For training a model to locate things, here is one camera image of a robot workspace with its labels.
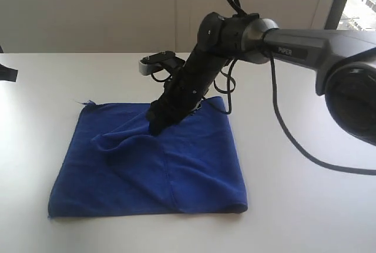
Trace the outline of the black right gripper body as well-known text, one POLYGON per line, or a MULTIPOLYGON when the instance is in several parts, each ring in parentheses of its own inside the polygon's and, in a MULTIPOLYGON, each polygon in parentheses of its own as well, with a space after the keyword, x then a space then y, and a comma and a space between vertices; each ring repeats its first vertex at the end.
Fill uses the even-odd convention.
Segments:
POLYGON ((196 45, 184 66, 173 75, 156 106, 169 115, 190 114, 228 62, 229 58, 206 52, 196 45))

